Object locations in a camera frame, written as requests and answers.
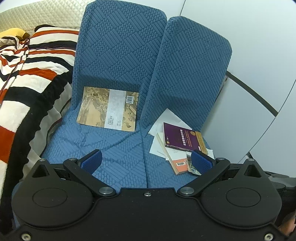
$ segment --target striped blanket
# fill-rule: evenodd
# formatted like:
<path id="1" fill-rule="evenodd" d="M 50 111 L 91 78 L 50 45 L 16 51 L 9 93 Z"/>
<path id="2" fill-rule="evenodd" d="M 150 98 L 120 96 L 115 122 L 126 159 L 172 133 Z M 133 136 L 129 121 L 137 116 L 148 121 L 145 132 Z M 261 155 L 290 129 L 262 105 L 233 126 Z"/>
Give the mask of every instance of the striped blanket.
<path id="1" fill-rule="evenodd" d="M 70 104 L 78 31 L 42 25 L 31 39 L 0 39 L 0 231 L 11 193 L 36 163 Z"/>

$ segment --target barcode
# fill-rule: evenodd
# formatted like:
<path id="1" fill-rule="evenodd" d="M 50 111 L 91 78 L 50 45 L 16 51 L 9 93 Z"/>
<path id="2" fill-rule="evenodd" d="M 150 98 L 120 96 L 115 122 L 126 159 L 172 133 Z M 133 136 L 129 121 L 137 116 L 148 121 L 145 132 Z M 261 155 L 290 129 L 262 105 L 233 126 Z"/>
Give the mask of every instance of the barcode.
<path id="1" fill-rule="evenodd" d="M 126 103 L 127 104 L 133 104 L 133 96 L 127 96 L 126 97 Z"/>
<path id="2" fill-rule="evenodd" d="M 186 165 L 185 162 L 178 162 L 178 163 L 176 163 L 176 164 L 177 164 L 177 166 L 183 166 L 183 165 Z"/>

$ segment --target yellow pillow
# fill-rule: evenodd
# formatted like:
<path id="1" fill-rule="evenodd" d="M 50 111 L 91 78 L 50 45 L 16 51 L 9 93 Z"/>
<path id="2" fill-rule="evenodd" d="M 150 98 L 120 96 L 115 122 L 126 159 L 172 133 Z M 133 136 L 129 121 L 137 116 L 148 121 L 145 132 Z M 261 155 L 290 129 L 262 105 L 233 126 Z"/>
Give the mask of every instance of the yellow pillow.
<path id="1" fill-rule="evenodd" d="M 0 38 L 6 37 L 6 36 L 15 36 L 19 40 L 25 40 L 28 37 L 30 37 L 30 34 L 26 33 L 24 30 L 20 28 L 10 28 L 8 30 L 0 32 Z"/>

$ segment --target orange book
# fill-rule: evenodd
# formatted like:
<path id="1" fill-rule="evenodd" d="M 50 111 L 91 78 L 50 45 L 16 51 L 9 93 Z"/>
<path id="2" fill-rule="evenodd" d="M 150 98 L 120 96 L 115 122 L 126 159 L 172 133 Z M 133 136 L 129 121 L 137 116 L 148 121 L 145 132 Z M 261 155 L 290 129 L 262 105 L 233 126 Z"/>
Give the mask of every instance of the orange book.
<path id="1" fill-rule="evenodd" d="M 156 137 L 170 162 L 176 175 L 188 172 L 187 155 L 185 151 L 180 151 L 165 147 L 163 133 L 157 133 Z"/>

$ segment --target blue backrest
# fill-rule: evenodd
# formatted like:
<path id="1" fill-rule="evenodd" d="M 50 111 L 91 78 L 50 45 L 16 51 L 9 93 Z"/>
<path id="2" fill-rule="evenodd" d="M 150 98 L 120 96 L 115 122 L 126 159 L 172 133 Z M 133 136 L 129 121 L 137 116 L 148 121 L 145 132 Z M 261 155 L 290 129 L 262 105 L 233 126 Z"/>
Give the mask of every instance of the blue backrest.
<path id="1" fill-rule="evenodd" d="M 218 95 L 231 56 L 230 43 L 188 18 L 169 19 L 153 72 L 141 125 L 169 108 L 200 131 Z"/>
<path id="2" fill-rule="evenodd" d="M 96 0 L 82 18 L 73 68 L 72 108 L 83 87 L 139 92 L 141 116 L 167 23 L 159 9 L 124 1 Z"/>

